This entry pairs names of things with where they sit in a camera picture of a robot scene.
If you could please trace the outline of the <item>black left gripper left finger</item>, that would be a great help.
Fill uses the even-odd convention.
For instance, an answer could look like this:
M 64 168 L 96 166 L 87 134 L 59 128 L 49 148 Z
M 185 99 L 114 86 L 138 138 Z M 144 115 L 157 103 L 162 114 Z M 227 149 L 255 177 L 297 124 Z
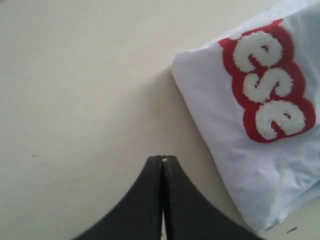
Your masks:
M 147 158 L 125 196 L 76 240 L 160 240 L 162 236 L 162 160 Z

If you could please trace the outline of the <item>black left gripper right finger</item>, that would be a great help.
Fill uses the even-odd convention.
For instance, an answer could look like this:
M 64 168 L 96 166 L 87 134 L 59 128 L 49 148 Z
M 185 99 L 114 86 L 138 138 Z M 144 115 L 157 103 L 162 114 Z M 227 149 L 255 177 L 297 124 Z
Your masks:
M 188 178 L 175 156 L 164 156 L 163 213 L 168 240 L 260 240 L 214 207 Z

